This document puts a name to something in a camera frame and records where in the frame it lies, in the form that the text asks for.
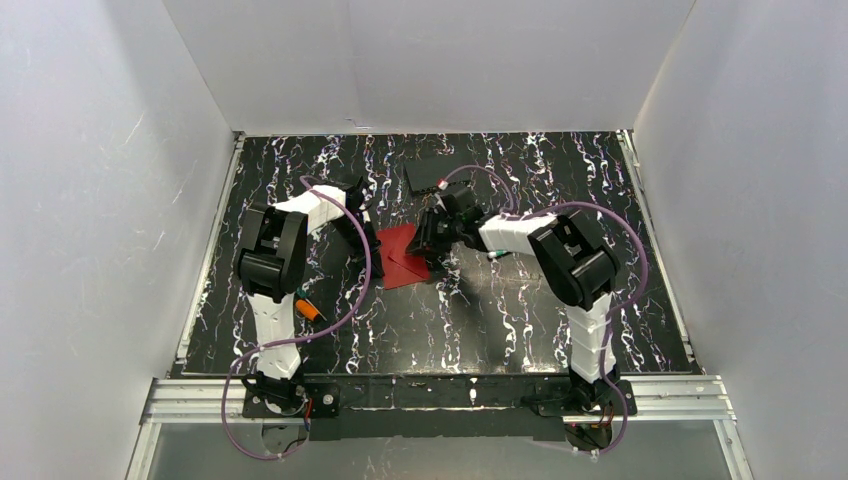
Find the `metal extrusion frame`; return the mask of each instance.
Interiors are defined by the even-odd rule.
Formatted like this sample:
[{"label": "metal extrusion frame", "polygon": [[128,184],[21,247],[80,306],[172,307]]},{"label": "metal extrusion frame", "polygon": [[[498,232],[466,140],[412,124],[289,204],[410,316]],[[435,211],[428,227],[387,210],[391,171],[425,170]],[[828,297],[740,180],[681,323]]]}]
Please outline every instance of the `metal extrusion frame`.
[{"label": "metal extrusion frame", "polygon": [[752,480],[751,467],[748,465],[748,457],[742,449],[742,441],[736,431],[736,422],[732,420],[714,420],[713,423],[721,443],[721,451],[724,453],[724,461],[730,471],[732,480]]},{"label": "metal extrusion frame", "polygon": [[[645,230],[648,232],[648,238],[651,240],[651,247],[654,250],[654,256],[657,258],[657,265],[662,273],[663,283],[668,292],[668,299],[671,301],[671,310],[674,312],[674,319],[677,321],[677,328],[680,330],[680,336],[683,342],[689,342],[689,332],[686,330],[686,325],[683,323],[683,315],[680,313],[680,307],[677,305],[677,297],[674,296],[674,290],[671,288],[671,283],[668,280],[668,273],[665,269],[662,255],[660,254],[659,244],[657,243],[657,235],[654,231],[654,221],[651,218],[651,211],[648,208],[648,201],[645,199],[645,187],[642,185],[642,174],[640,171],[639,158],[636,156],[636,148],[633,146],[633,137],[629,130],[619,130],[616,132],[618,142],[621,145],[621,151],[624,152],[624,165],[627,168],[627,173],[633,181],[633,186],[636,187],[636,202],[642,211],[642,217],[645,219]],[[691,354],[691,347],[687,350],[687,354]]]},{"label": "metal extrusion frame", "polygon": [[[717,375],[624,375],[633,385],[639,414],[631,421],[712,421],[734,480],[752,478],[736,433],[736,413]],[[221,421],[223,379],[156,380],[141,419],[141,429],[127,472],[128,479],[146,479],[163,424],[215,424]],[[300,424],[296,418],[244,418],[245,388],[231,383],[227,416],[231,423]],[[594,422],[586,416],[565,416],[563,423]]]},{"label": "metal extrusion frame", "polygon": [[218,234],[221,233],[224,212],[227,210],[227,201],[229,201],[230,193],[233,190],[233,179],[235,179],[236,172],[238,171],[238,164],[241,160],[241,152],[244,149],[245,138],[244,132],[240,132],[235,140],[235,148],[230,158],[227,177],[221,189],[221,197],[218,199],[218,209],[215,211],[215,218],[212,220],[212,230],[209,232],[209,240],[206,242],[206,252],[203,254],[203,264],[197,278],[197,287],[191,299],[191,308],[189,309],[182,335],[180,335],[180,343],[177,345],[176,363],[185,363],[186,356],[188,355],[191,331],[194,328],[194,321],[197,319],[200,297],[203,295],[203,289],[206,287],[206,277],[209,275],[209,268],[212,266],[212,260],[215,256],[215,245],[218,244]]}]

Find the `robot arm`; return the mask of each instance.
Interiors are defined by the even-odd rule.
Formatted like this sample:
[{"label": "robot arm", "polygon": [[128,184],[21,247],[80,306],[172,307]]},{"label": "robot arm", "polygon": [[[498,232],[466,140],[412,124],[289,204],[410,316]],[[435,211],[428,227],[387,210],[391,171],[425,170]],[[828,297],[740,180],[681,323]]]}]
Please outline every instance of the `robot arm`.
[{"label": "robot arm", "polygon": [[[535,256],[551,290],[566,304],[573,340],[569,364],[574,402],[590,407],[607,392],[601,380],[600,354],[618,258],[591,217],[575,211],[526,220],[507,220],[485,214],[465,186],[452,186],[438,195],[438,206],[421,214],[407,253],[426,257],[450,251],[453,243],[489,253]],[[615,357],[607,348],[604,373],[617,381]]]},{"label": "robot arm", "polygon": [[[364,203],[364,182],[317,185],[316,191],[333,198],[354,212],[364,227],[373,253],[380,243]],[[237,247],[234,270],[242,282],[256,322],[260,345],[294,337],[294,293],[306,270],[308,234],[333,223],[353,250],[354,260],[364,258],[362,243],[349,218],[341,209],[311,192],[269,206],[253,204],[245,216]],[[372,255],[372,274],[383,276],[380,255]],[[288,380],[300,367],[300,354],[294,344],[263,350],[257,371],[265,377]]]}]

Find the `white veins pattern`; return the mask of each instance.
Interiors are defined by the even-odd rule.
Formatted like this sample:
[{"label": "white veins pattern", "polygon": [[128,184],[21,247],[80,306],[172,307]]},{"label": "white veins pattern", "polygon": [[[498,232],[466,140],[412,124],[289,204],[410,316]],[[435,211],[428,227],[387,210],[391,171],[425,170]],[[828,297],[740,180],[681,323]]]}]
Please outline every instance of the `white veins pattern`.
[{"label": "white veins pattern", "polygon": [[[366,179],[366,203],[378,228],[415,223],[433,197],[411,195],[403,164],[428,155],[462,155],[467,163],[496,172],[521,212],[567,200],[591,201],[620,213],[647,241],[612,132],[251,138],[237,166],[182,373],[223,373],[255,345],[253,314],[232,268],[252,202],[273,204],[302,193],[300,175],[336,180],[356,174]],[[506,204],[491,177],[475,172],[472,178],[472,190],[489,211]],[[614,292],[621,301],[638,283],[636,250],[614,222],[597,218],[622,260],[624,271]],[[307,248],[303,289],[335,322],[363,294],[362,268],[347,258],[348,247],[332,227],[313,232]],[[649,261],[648,293],[613,320],[614,351],[624,371],[689,371],[652,254]],[[350,325],[301,346],[303,368],[348,374],[565,369],[571,345],[568,320],[535,258],[510,255],[489,261],[456,245],[434,267],[426,283],[385,290],[382,282],[372,282]],[[300,316],[296,321],[301,334],[328,326]]]}]

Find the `white wall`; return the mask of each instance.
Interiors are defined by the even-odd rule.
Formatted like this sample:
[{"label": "white wall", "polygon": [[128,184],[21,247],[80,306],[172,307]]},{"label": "white wall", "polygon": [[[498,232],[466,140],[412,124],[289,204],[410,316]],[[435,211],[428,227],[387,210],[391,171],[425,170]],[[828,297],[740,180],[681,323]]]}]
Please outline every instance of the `white wall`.
[{"label": "white wall", "polygon": [[124,476],[231,150],[160,2],[0,3],[0,476]]},{"label": "white wall", "polygon": [[629,128],[692,0],[165,3],[261,134]]},{"label": "white wall", "polygon": [[848,5],[698,2],[636,123],[696,354],[758,478],[848,471]]}]

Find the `purple cable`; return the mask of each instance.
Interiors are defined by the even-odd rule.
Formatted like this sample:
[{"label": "purple cable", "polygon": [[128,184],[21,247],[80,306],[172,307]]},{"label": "purple cable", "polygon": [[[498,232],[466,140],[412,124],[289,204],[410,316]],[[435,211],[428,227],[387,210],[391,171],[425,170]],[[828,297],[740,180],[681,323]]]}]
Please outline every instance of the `purple cable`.
[{"label": "purple cable", "polygon": [[512,190],[509,189],[509,187],[507,186],[504,179],[501,178],[493,170],[489,170],[486,167],[481,167],[480,165],[463,165],[461,167],[455,168],[451,173],[445,175],[444,180],[447,182],[450,179],[450,177],[456,175],[458,172],[461,172],[463,170],[472,170],[472,169],[473,170],[482,170],[482,171],[488,173],[492,177],[493,180],[495,180],[497,183],[499,183],[501,185],[501,187],[503,187],[504,192],[506,193],[506,197],[509,199],[509,205],[507,205],[506,207],[501,209],[501,213],[512,213],[512,211],[515,209],[515,207],[517,207],[517,205],[515,204],[515,197],[512,194]]},{"label": "purple cable", "polygon": [[624,220],[618,214],[616,214],[615,212],[613,212],[612,210],[610,210],[608,208],[602,207],[600,205],[595,205],[594,203],[589,203],[589,202],[564,202],[564,203],[554,205],[552,207],[542,209],[538,212],[531,213],[529,215],[524,215],[524,216],[509,215],[506,218],[507,218],[507,220],[523,220],[523,219],[528,219],[528,218],[536,218],[536,217],[541,217],[541,216],[547,215],[549,213],[556,213],[560,210],[564,210],[566,208],[573,208],[573,207],[588,208],[590,210],[595,210],[595,211],[601,212],[604,215],[615,220],[627,232],[627,235],[633,241],[633,244],[636,246],[636,251],[639,254],[639,285],[636,287],[636,291],[633,292],[633,294],[630,295],[627,298],[627,300],[625,300],[622,303],[610,308],[609,312],[607,312],[607,319],[610,320],[610,321],[607,323],[607,328],[606,328],[606,331],[604,332],[604,340],[603,340],[603,343],[601,344],[601,355],[600,355],[601,378],[604,380],[604,383],[606,383],[610,388],[612,388],[615,391],[615,393],[618,395],[618,398],[621,400],[621,404],[625,405],[624,415],[621,418],[621,430],[618,432],[618,435],[615,437],[615,439],[613,439],[613,441],[609,444],[609,446],[599,450],[599,453],[607,453],[610,450],[612,450],[613,448],[615,448],[619,444],[619,442],[621,442],[621,439],[624,438],[624,432],[625,432],[625,430],[627,430],[627,417],[628,417],[628,415],[627,415],[627,407],[626,407],[627,399],[624,398],[624,394],[621,393],[621,389],[619,389],[616,384],[612,383],[612,381],[610,381],[610,379],[607,378],[607,370],[604,366],[604,357],[605,357],[604,353],[605,353],[606,349],[609,348],[610,340],[612,340],[612,316],[613,316],[613,314],[633,305],[636,302],[636,300],[638,300],[639,297],[641,297],[642,294],[645,293],[645,287],[648,284],[648,256],[645,253],[645,245],[642,244],[642,240],[639,239],[639,235],[636,234],[636,231],[633,230],[633,227],[631,227],[627,223],[626,220]]},{"label": "purple cable", "polygon": [[292,343],[297,344],[297,343],[309,342],[311,340],[315,340],[316,338],[321,338],[324,335],[328,335],[330,333],[335,332],[336,330],[341,328],[342,325],[347,323],[356,314],[357,310],[359,310],[359,307],[362,305],[362,301],[365,299],[365,292],[368,291],[368,286],[369,286],[370,280],[371,280],[371,250],[368,247],[368,237],[365,236],[365,231],[362,230],[362,226],[356,220],[356,217],[353,216],[353,213],[351,213],[350,210],[345,208],[344,205],[342,205],[341,203],[339,203],[335,199],[330,198],[327,195],[324,195],[321,192],[313,190],[312,185],[309,185],[309,182],[307,181],[307,179],[310,179],[310,178],[313,178],[313,177],[306,177],[306,176],[300,177],[300,182],[303,183],[304,186],[306,186],[307,191],[311,192],[313,195],[315,195],[318,198],[323,198],[324,200],[327,200],[328,202],[332,203],[333,205],[335,205],[336,207],[341,209],[341,211],[344,212],[344,214],[347,216],[347,218],[349,218],[350,221],[353,222],[353,226],[356,228],[356,232],[359,234],[359,238],[362,239],[362,246],[365,249],[365,280],[363,280],[363,282],[362,282],[362,290],[361,290],[362,293],[359,294],[359,297],[356,299],[356,302],[353,304],[353,307],[350,309],[350,311],[347,313],[347,315],[345,315],[338,322],[336,322],[333,325],[325,328],[324,330],[321,330],[320,332],[313,333],[312,335],[305,335],[303,337],[295,337],[295,338],[286,338],[286,339],[283,339],[283,340],[274,340],[273,342],[268,342],[265,345],[260,345],[256,348],[250,350],[249,352],[245,353],[241,357],[237,358],[233,362],[233,364],[230,366],[230,371],[227,373],[227,379],[224,380],[224,393],[221,396],[221,423],[224,425],[224,432],[226,432],[227,437],[230,439],[230,443],[232,443],[233,446],[236,447],[236,450],[240,451],[241,453],[247,455],[250,458],[255,458],[256,460],[279,460],[281,458],[288,457],[289,455],[298,451],[298,449],[300,449],[300,447],[303,446],[306,443],[306,441],[302,442],[300,445],[298,445],[297,447],[295,447],[292,450],[289,450],[288,452],[278,453],[276,455],[259,455],[259,454],[251,452],[250,450],[244,448],[243,446],[241,446],[241,444],[238,443],[238,441],[233,436],[233,432],[230,430],[230,426],[227,424],[227,391],[230,388],[230,381],[232,381],[233,375],[235,375],[235,373],[238,371],[238,367],[242,363],[244,363],[245,360],[249,359],[253,355],[259,353],[260,351],[262,351],[266,348],[273,348],[273,347],[278,347],[280,345],[288,345],[288,344],[292,344]]}]

